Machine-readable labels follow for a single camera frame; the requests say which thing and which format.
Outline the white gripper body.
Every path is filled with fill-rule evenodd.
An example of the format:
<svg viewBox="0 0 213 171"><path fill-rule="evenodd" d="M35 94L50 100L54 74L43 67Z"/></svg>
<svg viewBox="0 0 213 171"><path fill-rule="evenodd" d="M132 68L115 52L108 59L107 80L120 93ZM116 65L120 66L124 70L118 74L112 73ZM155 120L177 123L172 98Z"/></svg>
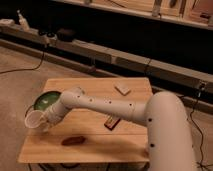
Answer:
<svg viewBox="0 0 213 171"><path fill-rule="evenodd" d="M55 126L62 122L66 115L67 108L61 102L52 104L44 112L44 117L50 126Z"/></svg>

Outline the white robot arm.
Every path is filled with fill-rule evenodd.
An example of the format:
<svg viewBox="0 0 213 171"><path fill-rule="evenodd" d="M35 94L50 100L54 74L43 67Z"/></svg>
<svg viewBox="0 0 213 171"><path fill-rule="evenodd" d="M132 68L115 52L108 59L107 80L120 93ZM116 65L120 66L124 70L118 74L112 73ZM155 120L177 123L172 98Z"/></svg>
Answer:
<svg viewBox="0 0 213 171"><path fill-rule="evenodd" d="M174 93L162 91L152 95L147 102L138 102L88 96L77 87L63 91L55 103L41 112L41 118L53 126L76 108L145 126L149 171L197 171L187 113Z"/></svg>

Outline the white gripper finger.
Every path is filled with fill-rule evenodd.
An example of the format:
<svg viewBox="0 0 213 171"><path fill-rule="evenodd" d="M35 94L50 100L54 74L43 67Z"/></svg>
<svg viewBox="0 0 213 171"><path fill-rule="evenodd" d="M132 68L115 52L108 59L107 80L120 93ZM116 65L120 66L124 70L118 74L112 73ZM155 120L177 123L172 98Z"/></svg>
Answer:
<svg viewBox="0 0 213 171"><path fill-rule="evenodd" d="M40 124L49 122L48 117L46 116L46 114L44 112L40 112L38 121Z"/></svg>

